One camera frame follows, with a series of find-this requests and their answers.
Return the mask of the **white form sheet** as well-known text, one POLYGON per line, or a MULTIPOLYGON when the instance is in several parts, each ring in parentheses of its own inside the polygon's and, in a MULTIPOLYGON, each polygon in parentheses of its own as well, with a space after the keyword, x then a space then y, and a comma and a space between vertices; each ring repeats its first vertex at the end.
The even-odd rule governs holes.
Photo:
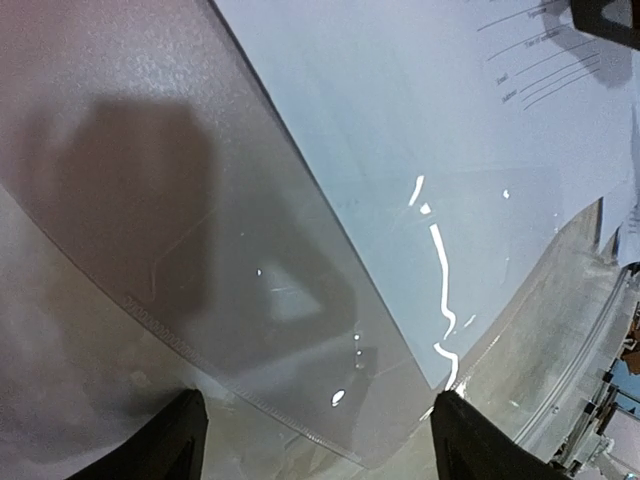
POLYGON ((634 52, 565 1, 221 1, 430 386, 558 232, 634 198, 634 52))

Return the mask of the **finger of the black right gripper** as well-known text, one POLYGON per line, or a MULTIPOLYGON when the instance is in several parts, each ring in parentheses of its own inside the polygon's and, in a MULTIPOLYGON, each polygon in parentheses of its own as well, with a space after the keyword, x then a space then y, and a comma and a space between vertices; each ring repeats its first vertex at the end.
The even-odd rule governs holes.
POLYGON ((639 47, 639 2, 571 0, 578 31, 629 48, 639 47))

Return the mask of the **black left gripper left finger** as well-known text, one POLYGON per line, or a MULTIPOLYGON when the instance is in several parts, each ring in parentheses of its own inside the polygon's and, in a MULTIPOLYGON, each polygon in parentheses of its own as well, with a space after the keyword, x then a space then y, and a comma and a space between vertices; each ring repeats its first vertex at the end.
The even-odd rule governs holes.
POLYGON ((186 389, 122 445, 71 477, 199 480, 208 424, 203 394, 186 389))

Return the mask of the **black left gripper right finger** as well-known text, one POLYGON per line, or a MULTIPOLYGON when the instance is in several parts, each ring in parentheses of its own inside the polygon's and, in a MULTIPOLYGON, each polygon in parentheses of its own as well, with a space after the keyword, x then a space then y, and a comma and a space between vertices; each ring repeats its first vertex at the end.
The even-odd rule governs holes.
POLYGON ((565 476, 509 439, 454 391, 435 399, 431 431, 445 480, 553 480, 565 476))

